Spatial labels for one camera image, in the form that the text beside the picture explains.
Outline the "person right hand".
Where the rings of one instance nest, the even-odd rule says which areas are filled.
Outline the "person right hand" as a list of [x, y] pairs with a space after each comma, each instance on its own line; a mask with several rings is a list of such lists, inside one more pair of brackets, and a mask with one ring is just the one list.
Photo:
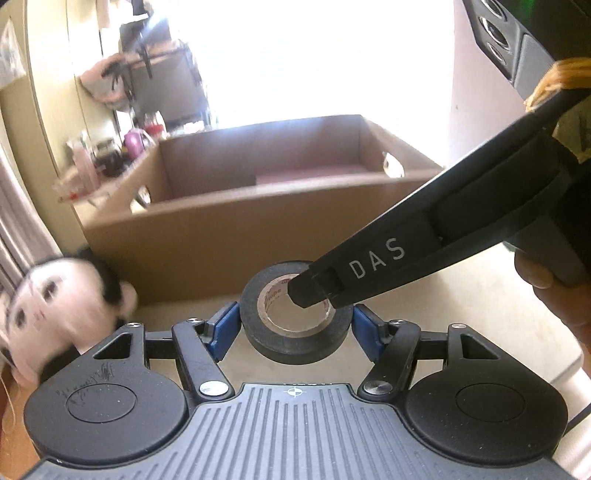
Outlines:
[[514, 265], [536, 297], [573, 333], [586, 354], [590, 353], [590, 283], [563, 285], [546, 267], [517, 251]]

